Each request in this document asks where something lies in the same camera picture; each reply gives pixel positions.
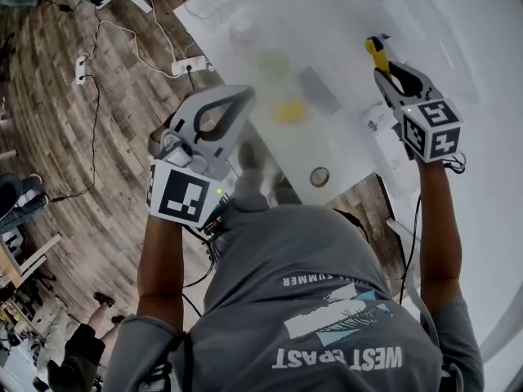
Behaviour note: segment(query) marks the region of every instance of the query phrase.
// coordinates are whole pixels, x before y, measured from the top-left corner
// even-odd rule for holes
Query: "gray t-shirt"
[[[442,361],[458,366],[467,392],[483,390],[464,301],[434,315],[439,350],[392,300],[373,251],[343,216],[277,207],[230,234],[190,330],[192,351],[166,323],[127,318],[104,391],[182,390],[188,359],[195,391],[436,391]]]

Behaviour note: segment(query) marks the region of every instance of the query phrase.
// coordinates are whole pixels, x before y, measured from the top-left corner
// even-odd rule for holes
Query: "person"
[[[23,180],[11,173],[0,175],[0,234],[24,224],[47,206],[50,199],[42,185],[42,176],[35,173]]]
[[[483,390],[449,181],[442,163],[418,164],[421,297],[439,346],[393,300],[349,220],[325,207],[269,208],[253,178],[259,164],[241,160],[204,313],[187,333],[182,227],[149,216],[137,312],[122,323],[104,391],[435,391],[449,386],[443,370],[461,390]]]
[[[100,306],[87,324],[80,324],[67,342],[65,336],[71,318],[64,306],[60,307],[49,327],[45,345],[38,355],[37,377],[33,382],[37,390],[51,388],[53,392],[91,391],[104,350],[113,348],[119,324],[124,318],[122,315],[114,316],[111,319],[114,326],[100,339],[96,338],[107,309],[114,305],[114,299],[99,292],[94,294],[94,298]]]

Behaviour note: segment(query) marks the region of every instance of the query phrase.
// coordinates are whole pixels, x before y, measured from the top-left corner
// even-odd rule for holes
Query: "person sitting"
[[[0,234],[22,225],[47,206],[51,200],[42,184],[38,174],[23,180],[12,173],[0,175]]]
[[[98,364],[107,348],[112,350],[118,335],[119,324],[123,315],[111,319],[114,327],[100,338],[101,324],[108,308],[114,305],[114,299],[96,292],[94,298],[100,304],[89,318],[87,324],[80,324],[69,341],[65,342],[66,328],[70,316],[65,312],[65,305],[60,298],[60,310],[49,327],[46,343],[40,350],[36,363],[37,377],[33,386],[38,390],[54,392],[90,392],[94,383]]]

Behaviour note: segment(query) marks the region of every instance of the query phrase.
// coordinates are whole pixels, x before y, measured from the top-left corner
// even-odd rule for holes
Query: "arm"
[[[423,228],[421,298],[431,313],[444,361],[462,373],[464,389],[482,391],[483,362],[459,288],[462,252],[449,180],[441,163],[419,163]]]
[[[421,298],[432,314],[460,299],[462,250],[442,163],[418,161],[422,197]]]
[[[160,127],[152,138],[159,140],[165,127]],[[149,216],[145,240],[138,267],[138,316],[161,319],[183,331],[184,266],[181,248],[181,225]]]

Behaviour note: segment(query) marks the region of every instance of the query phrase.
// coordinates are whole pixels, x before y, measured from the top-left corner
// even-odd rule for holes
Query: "yellow clamp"
[[[376,68],[381,70],[387,75],[387,77],[390,78],[391,69],[389,67],[389,60],[387,58],[387,53],[385,52],[385,47],[383,46],[380,38],[376,36],[370,37],[367,39],[365,47],[367,48],[367,52],[373,57]]]

